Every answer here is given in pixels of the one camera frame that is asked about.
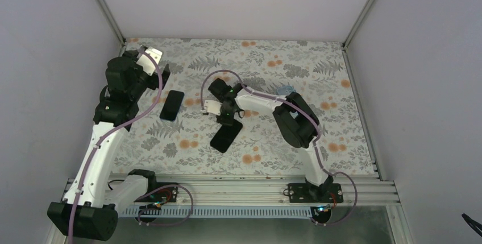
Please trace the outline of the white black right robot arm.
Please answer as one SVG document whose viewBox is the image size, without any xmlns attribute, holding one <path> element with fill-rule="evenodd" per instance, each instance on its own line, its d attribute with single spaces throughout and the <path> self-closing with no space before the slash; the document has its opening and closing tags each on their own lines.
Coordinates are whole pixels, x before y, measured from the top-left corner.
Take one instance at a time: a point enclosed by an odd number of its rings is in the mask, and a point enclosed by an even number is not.
<svg viewBox="0 0 482 244">
<path fill-rule="evenodd" d="M 243 83 L 229 86 L 219 78 L 210 84 L 208 90 L 215 99 L 203 100 L 202 112 L 214 114 L 216 122 L 221 125 L 210 141 L 212 148 L 225 153 L 234 142 L 243 126 L 235 119 L 236 115 L 242 118 L 248 110 L 270 114 L 284 141 L 293 148 L 302 149 L 309 198 L 322 202 L 329 196 L 333 177 L 319 165 L 315 145 L 321 135 L 319 119 L 300 94 L 265 94 Z"/>
</svg>

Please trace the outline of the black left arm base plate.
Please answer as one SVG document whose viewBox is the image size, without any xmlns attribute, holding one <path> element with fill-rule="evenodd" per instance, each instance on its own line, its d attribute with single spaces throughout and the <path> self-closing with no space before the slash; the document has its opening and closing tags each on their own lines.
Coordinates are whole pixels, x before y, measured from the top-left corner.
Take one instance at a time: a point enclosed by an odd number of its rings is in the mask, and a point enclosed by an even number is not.
<svg viewBox="0 0 482 244">
<path fill-rule="evenodd" d="M 148 191 L 155 191 L 143 198 L 137 198 L 135 202 L 150 202 L 150 203 L 167 203 L 176 202 L 178 194 L 178 186 L 176 183 L 158 182 L 154 188 L 149 188 Z"/>
</svg>

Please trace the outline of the light blue phone case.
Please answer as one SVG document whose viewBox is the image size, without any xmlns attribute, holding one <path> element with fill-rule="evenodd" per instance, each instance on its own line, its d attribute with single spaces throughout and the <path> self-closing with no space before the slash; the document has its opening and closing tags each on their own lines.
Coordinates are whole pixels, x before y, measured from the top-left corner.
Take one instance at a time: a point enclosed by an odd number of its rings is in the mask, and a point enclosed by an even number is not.
<svg viewBox="0 0 482 244">
<path fill-rule="evenodd" d="M 293 92 L 296 92 L 296 90 L 291 85 L 284 85 L 284 86 L 278 87 L 276 92 L 278 95 L 287 96 Z"/>
</svg>

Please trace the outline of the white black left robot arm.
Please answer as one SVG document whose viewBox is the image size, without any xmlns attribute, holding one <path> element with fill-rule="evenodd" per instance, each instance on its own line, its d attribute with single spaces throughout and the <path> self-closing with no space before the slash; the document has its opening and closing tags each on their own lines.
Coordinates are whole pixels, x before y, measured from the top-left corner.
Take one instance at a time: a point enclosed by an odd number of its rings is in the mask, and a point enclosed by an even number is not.
<svg viewBox="0 0 482 244">
<path fill-rule="evenodd" d="M 128 175 L 112 191 L 108 181 L 116 155 L 131 125 L 146 113 L 138 102 L 147 89 L 161 92 L 170 70 L 162 52 L 152 47 L 126 51 L 111 59 L 106 86 L 99 95 L 89 147 L 70 188 L 47 215 L 68 243 L 75 238 L 107 241 L 115 232 L 119 215 L 139 197 L 151 201 L 158 194 L 153 172 Z"/>
</svg>

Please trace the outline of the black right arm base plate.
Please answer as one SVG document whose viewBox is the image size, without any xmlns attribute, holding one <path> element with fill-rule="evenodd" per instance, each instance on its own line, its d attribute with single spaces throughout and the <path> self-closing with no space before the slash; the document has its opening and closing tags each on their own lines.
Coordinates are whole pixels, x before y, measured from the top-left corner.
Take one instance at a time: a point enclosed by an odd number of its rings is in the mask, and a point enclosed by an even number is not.
<svg viewBox="0 0 482 244">
<path fill-rule="evenodd" d="M 283 195 L 290 203 L 343 203 L 343 191 L 340 184 L 322 184 L 315 187 L 308 183 L 291 183 L 283 190 Z"/>
</svg>

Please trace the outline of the blue phone with black screen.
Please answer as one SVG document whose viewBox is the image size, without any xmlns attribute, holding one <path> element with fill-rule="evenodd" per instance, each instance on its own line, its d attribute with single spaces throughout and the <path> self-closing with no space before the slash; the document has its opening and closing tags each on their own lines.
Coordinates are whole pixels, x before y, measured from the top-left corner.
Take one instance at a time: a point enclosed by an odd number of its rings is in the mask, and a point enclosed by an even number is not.
<svg viewBox="0 0 482 244">
<path fill-rule="evenodd" d="M 159 118 L 166 121 L 175 121 L 182 105 L 184 95 L 184 92 L 171 90 L 166 97 Z"/>
</svg>

